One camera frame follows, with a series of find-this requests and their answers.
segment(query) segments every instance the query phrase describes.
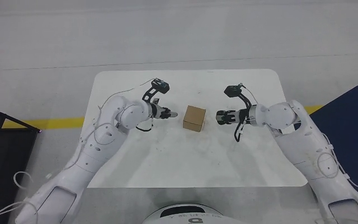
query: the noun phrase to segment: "small brown box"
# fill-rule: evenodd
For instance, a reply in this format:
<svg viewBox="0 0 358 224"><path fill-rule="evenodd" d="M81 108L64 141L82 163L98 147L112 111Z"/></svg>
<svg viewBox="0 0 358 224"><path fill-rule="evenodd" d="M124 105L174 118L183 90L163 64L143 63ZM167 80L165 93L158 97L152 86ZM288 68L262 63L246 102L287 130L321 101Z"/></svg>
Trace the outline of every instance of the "small brown box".
<svg viewBox="0 0 358 224"><path fill-rule="evenodd" d="M188 106L183 120L183 128L200 132L205 112L205 109Z"/></svg>

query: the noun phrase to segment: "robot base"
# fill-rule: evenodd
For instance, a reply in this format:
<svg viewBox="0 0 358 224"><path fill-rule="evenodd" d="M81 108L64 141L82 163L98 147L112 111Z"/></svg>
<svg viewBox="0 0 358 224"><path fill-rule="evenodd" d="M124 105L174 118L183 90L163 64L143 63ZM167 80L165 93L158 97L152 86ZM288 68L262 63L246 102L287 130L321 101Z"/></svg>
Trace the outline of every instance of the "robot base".
<svg viewBox="0 0 358 224"><path fill-rule="evenodd" d="M161 208L146 218L143 224L245 224L201 204L176 204Z"/></svg>

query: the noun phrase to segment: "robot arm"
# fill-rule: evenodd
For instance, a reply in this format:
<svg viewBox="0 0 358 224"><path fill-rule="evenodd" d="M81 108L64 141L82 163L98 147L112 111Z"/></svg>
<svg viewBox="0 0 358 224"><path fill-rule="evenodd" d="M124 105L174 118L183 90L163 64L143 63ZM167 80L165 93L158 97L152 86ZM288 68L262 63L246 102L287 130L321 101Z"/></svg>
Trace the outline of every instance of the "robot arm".
<svg viewBox="0 0 358 224"><path fill-rule="evenodd" d="M167 85L161 80L155 81ZM93 119L80 137L75 154L65 168L32 198L25 200L33 204L37 211L26 204L15 222L72 223L80 208L84 190L96 172L120 149L130 130L150 118L177 116L177 113L159 106L158 99L150 102L153 95L138 101L130 101L123 96L109 98L100 108L98 118Z"/></svg>
<svg viewBox="0 0 358 224"><path fill-rule="evenodd" d="M242 86L228 86L225 93L238 96ZM333 146L302 104L295 100L269 108L257 104L238 111L218 111L216 119L219 124L268 127L286 158L307 178L322 217L358 220L358 193L340 170ZM282 133L295 123L300 123L297 130Z"/></svg>

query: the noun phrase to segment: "white cable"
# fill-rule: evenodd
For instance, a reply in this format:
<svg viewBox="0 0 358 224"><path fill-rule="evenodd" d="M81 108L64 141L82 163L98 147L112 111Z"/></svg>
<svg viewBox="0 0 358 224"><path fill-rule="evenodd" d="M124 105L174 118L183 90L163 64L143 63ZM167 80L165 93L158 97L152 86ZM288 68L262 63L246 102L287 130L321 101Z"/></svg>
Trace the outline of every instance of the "white cable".
<svg viewBox="0 0 358 224"><path fill-rule="evenodd" d="M256 101L256 104L258 104L258 102L257 102L255 96L252 94L252 92L251 92L248 88L246 88L246 87L244 87L244 88L251 94L251 96L253 97L253 99Z"/></svg>
<svg viewBox="0 0 358 224"><path fill-rule="evenodd" d="M328 143L328 144L331 144L331 142L329 141L329 138L327 137L327 135L324 134L324 133L322 133L322 135L323 135L324 138L326 139L327 143ZM333 148L331 149L331 152L332 152L332 154L333 154L334 160L336 161L338 167L341 169L343 175L344 175L345 177L348 176L347 180L349 181L349 183L351 183L353 186L355 186L356 188L358 188L358 185L352 181L352 179L349 177L349 175L347 174L347 172L343 169L343 166L342 166L342 165L340 164L340 162L338 161L338 158L337 158L336 153L335 153L335 151L334 151Z"/></svg>
<svg viewBox="0 0 358 224"><path fill-rule="evenodd" d="M31 175L30 175L28 172L19 171L19 172L15 173L14 176L13 176L13 181L14 181L14 183L16 184L16 186L18 186L18 187L19 187L20 189L22 189L22 190L27 190L27 188L21 186L21 185L17 182L17 180L16 180L16 175L17 175L17 174L26 174L26 175L30 178L30 180L31 180L32 182L34 182L33 179L32 179L32 177L31 177ZM6 210L6 209L8 209L8 208L10 208L10 207L12 207L12 206L17 205L17 204L19 204L19 206L15 207L15 208L11 208L11 209L9 209L9 210ZM34 209L35 215L36 215L36 222L35 222L35 223L37 224L38 218L39 218L39 214L38 214L38 212L37 212L36 207L34 206L34 204L32 204L32 203L30 203L30 202L26 202L26 201L24 201L24 200L21 201L21 202L14 202L14 203L9 204L8 206L2 208L2 209L0 210L0 215L5 214L5 213L8 213L8 212L11 212L11 211L13 211L13 210L15 210L15 209L18 209L18 208L20 208L20 207L21 207L22 205L24 205L24 204L28 204L28 205L30 205L30 206Z"/></svg>
<svg viewBox="0 0 358 224"><path fill-rule="evenodd" d="M24 171L19 171L19 172L17 172L17 173L15 173L14 175L13 175L13 182L16 184L16 186L18 186L18 188L20 188L20 189L22 189L22 190L27 190L27 188L25 188L24 186L21 186L18 182L17 182L17 180L16 180L16 175L17 174L26 174L29 178L30 178L30 180L31 180L31 182L34 182L34 180L32 179L32 177L31 177L31 175L28 173L28 172L24 172Z"/></svg>
<svg viewBox="0 0 358 224"><path fill-rule="evenodd" d="M328 153L328 152L322 152L321 154L319 154L319 156L318 156L318 158L317 158L317 167L318 167L318 170L321 172L321 174L322 174L325 178L333 179L333 178L335 178L335 177L338 175L340 168L339 168L338 165L337 165L337 171L336 171L336 173L335 173L334 176L328 176L328 175L326 175L326 174L322 171L321 166L319 165L319 159L320 159L321 156L323 156L323 155L330 155L330 156L335 160L335 158L334 158L334 156L333 156L332 154L330 154L330 153Z"/></svg>
<svg viewBox="0 0 358 224"><path fill-rule="evenodd" d="M146 84L146 83L148 83L148 82L150 82L150 81L152 81L152 80L154 80L154 79L155 79L155 78L151 78L150 80L148 80L147 82L144 82L144 83L140 84L139 86L142 86L142 85L144 85L144 84ZM137 87L134 87L134 88L131 88L131 89L125 90L125 91L116 92L116 93L110 95L110 96L105 100L105 102L103 103L103 105L102 105L101 107L98 106L98 108L99 108L99 110L100 110L100 113L99 113L99 115L98 115L98 117L97 117L97 120L96 120L96 123L95 123L95 124L96 124L96 125L95 125L95 128L94 128L94 130L84 139L84 142L86 142L86 141L89 139L89 137L91 136L92 133L94 133L93 136L94 136L94 139L95 139L95 141L96 141L97 144L107 145L107 144L110 144L110 143L112 143L112 142L114 141L114 140L113 140L112 142L107 143L107 144L101 144L101 143L98 142L97 139L96 139L96 130L97 130L98 128L100 128L101 126L111 125L112 127L116 128L116 127L114 126L114 124L112 124L112 123L103 123L103 124L101 124L101 125L98 126L98 121L99 121L99 119L101 118L101 115L102 115L102 108L105 106L105 103L106 103L111 97L113 97L114 95L117 95L117 94L120 94L120 93L123 93L123 92L129 92L129 91L131 91L131 90L133 90L133 89L135 89L135 88L137 88ZM85 144L82 144L82 147L81 147L81 149L80 149L80 151L79 151L79 154L78 154L78 156L77 156L75 162L74 162L72 165L70 165L69 167L64 168L63 170L67 170L67 169L71 168L72 166L74 166L74 165L76 164L76 162L78 162L79 156L81 155L81 152L83 151L84 145L85 145ZM50 174L47 175L48 178L50 178L50 177L52 176L52 173L53 173L53 172L51 172ZM18 186L18 187L19 187L20 189L22 189L22 190L27 190L27 188L21 186L21 185L17 182L17 180L16 180L16 175L17 175L17 174L26 174L26 175L30 178L30 180L31 180L32 182L34 182L33 179L32 179L32 177L31 177L31 175L30 175L28 172L19 171L19 172L15 173L14 176L13 176L13 181L14 181L14 183L16 184L16 186ZM11 209L9 209L9 210L6 210L6 209L8 209L8 208L10 208L10 207L12 207L12 206L17 205L17 204L20 204L20 205L17 206L17 207L15 207L15 208L11 208ZM21 207L21 205L24 205L24 204L28 204L28 205L30 205L30 206L34 209L35 215L36 215L36 222L35 222L35 223L37 224L37 223L38 223L38 219L39 219L39 214L38 214L38 212L37 212L37 209L36 209L36 207L34 206L34 204L32 204L32 203L30 203L30 202L26 202L26 201L15 202L15 203L9 204L8 206L6 206L6 207L4 207L4 208L2 208L2 209L0 210L0 215L5 214L5 213L8 213L8 212L11 212L11 211L13 211L13 210L15 210L15 209L18 209L18 208Z"/></svg>
<svg viewBox="0 0 358 224"><path fill-rule="evenodd" d="M140 87L140 86L142 86L142 85L144 85L144 84L147 84L148 82L150 82L150 81L152 81L152 80L154 80L154 79L155 79L155 78L151 78L151 79L149 79L147 82L144 82L144 83L140 84L139 86L134 87L134 88L131 88L131 89L129 89L129 90L124 90L124 91L116 92L116 93L110 95L110 96L105 100L105 102L102 104L102 106L98 106L98 108L99 108L99 110L100 110L100 113L98 114L97 120L96 120L96 122L95 122L95 128L94 128L94 130L91 131L90 134L89 134L86 138L84 138L84 139L82 140L82 141L84 142L84 144L82 144L81 149L79 150L79 154L78 154L76 160L75 160L70 166L64 168L63 170L68 170L68 169L70 169L72 166L74 166L74 165L76 164L76 162L78 162L79 156L81 155L81 152L83 151L84 146L86 145L86 142L87 142L87 140L89 139L89 137L91 136L92 133L93 133L93 137L94 137L94 139L95 139L95 142L96 142L97 144L102 145L102 146L107 145L107 144L110 144L110 143L112 143L112 142L115 140L115 138L114 138L114 140L113 140L112 142L107 143L107 144L102 144L102 143L98 142L98 140L96 139L96 130L97 130L98 128L100 128L101 126L110 125L110 126L112 126L114 129L116 129L115 125L114 125L114 124L111 124L111 123L103 123L103 124L101 124L101 125L98 126L98 121L100 120L101 115L102 115L102 108L105 106L105 104L107 103L107 101L108 101L111 97L113 97L113 96L115 96L115 95L117 95L117 94L120 94L120 93L123 93L123 92L129 92L129 91L131 91L131 90L134 90L135 88L138 88L138 87Z"/></svg>

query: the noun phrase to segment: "blue panel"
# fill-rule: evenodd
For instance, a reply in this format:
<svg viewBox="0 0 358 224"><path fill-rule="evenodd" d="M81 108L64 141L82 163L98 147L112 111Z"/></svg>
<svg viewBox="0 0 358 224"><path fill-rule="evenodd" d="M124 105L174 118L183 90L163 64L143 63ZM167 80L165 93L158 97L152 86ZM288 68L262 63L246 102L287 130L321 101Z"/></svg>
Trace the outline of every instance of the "blue panel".
<svg viewBox="0 0 358 224"><path fill-rule="evenodd" d="M311 118L328 136L345 171L358 183L358 86L311 114Z"/></svg>

